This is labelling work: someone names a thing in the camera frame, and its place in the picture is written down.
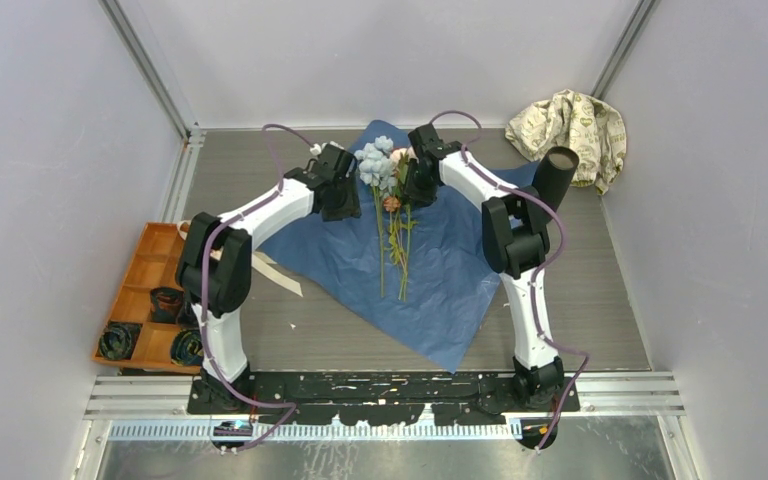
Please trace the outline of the blue hydrangea flower stem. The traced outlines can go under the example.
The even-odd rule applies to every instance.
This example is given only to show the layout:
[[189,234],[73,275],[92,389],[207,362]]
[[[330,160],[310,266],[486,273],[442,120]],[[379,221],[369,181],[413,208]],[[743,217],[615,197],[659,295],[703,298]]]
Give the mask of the blue hydrangea flower stem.
[[387,268],[394,266],[387,252],[387,226],[389,215],[384,211],[382,201],[388,194],[400,200],[400,170],[395,169],[390,160],[391,152],[397,149],[394,141],[387,136],[379,136],[366,143],[354,155],[358,163],[360,181],[370,190],[376,215],[376,227],[380,253],[380,294],[386,295]]

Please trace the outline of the orange rose flower stem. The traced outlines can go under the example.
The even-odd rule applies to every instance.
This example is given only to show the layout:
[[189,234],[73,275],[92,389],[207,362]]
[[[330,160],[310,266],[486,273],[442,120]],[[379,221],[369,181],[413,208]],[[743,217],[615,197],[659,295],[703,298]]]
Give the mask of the orange rose flower stem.
[[387,226],[387,252],[390,262],[399,270],[397,298],[406,302],[409,283],[409,266],[412,248],[412,232],[418,221],[413,216],[412,206],[403,203],[397,196],[388,194],[382,201],[384,211],[389,215]]

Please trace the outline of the blue paper flower bouquet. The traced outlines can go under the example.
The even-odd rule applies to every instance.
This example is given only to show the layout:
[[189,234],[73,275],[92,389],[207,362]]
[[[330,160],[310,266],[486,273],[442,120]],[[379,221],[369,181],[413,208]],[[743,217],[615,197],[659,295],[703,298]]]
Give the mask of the blue paper flower bouquet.
[[306,216],[260,251],[436,366],[458,370],[501,283],[482,251],[479,209],[442,187],[433,205],[412,212],[407,297],[399,300],[401,271],[380,250],[365,185],[359,199],[360,217],[325,222],[320,214]]

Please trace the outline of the cream ribbon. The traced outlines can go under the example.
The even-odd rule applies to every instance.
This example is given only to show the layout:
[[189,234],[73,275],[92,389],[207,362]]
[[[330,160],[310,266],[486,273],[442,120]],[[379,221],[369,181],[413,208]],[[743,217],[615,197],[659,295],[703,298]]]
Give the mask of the cream ribbon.
[[[175,224],[178,235],[182,240],[186,240],[188,237],[190,223],[191,222],[189,220],[183,220]],[[222,257],[222,253],[222,248],[218,250],[213,249],[211,250],[210,257],[216,261],[219,261]],[[301,284],[298,281],[291,279],[289,276],[279,272],[279,270],[277,270],[274,265],[276,265],[276,262],[262,252],[255,251],[251,254],[251,266],[255,271],[260,273],[274,284],[280,286],[281,288],[290,291],[299,297],[303,297],[304,295]]]

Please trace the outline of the pink rose flower stem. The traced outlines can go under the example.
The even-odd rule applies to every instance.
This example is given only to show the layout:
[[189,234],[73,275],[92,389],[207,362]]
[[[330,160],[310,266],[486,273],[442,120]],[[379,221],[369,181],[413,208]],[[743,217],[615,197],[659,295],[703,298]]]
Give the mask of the pink rose flower stem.
[[390,160],[395,169],[401,169],[409,164],[417,155],[412,147],[394,149],[390,154]]

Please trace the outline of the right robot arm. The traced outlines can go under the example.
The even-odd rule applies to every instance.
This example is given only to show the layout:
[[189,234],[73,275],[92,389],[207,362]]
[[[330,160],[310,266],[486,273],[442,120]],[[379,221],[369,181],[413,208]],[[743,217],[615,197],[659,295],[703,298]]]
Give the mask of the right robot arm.
[[408,163],[406,195],[420,207],[432,204],[441,186],[465,197],[481,213],[482,251],[500,275],[514,325],[511,387],[527,410],[542,409],[564,384],[556,347],[539,317],[546,313],[544,275],[550,249],[547,225],[556,213],[579,165],[571,149],[552,147],[538,163],[533,185],[502,180],[457,141],[446,143],[432,124],[408,134],[415,157]]

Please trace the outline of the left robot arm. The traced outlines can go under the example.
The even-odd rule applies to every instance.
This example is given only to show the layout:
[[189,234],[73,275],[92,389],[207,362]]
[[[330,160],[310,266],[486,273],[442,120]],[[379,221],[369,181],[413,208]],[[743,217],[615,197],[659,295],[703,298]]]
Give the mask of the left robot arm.
[[310,215],[324,221],[359,217],[354,164],[352,153],[324,144],[306,166],[282,174],[275,186],[246,205],[219,216],[202,212],[191,220],[176,280],[198,321],[202,380],[225,411],[265,405],[252,398],[241,334],[240,308],[251,289],[253,253]]

